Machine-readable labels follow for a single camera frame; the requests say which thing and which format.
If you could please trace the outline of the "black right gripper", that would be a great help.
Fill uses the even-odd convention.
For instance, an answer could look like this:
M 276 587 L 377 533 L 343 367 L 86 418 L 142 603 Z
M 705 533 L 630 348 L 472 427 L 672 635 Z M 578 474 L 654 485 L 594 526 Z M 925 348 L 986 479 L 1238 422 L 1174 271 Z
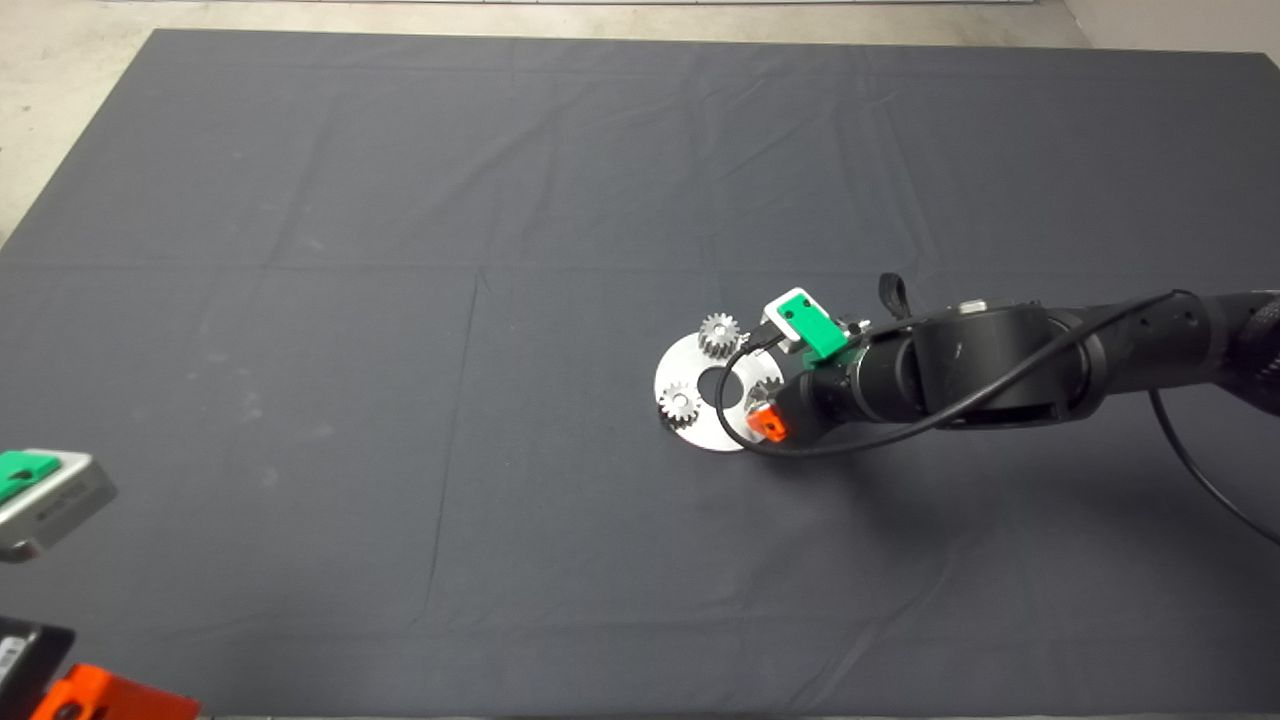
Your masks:
M 800 372 L 773 404 L 748 410 L 748 428 L 771 443 L 788 433 L 829 433 L 854 423 L 916 420 L 916 357 L 905 334 L 878 340 L 829 363 Z

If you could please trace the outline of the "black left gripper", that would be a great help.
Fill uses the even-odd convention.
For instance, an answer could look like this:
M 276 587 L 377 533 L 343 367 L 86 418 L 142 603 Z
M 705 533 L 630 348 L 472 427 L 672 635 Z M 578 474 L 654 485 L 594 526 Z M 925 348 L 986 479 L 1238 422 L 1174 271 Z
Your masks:
M 52 683 L 76 643 L 70 628 L 1 619 L 1 719 L 197 719 L 191 697 L 77 664 Z

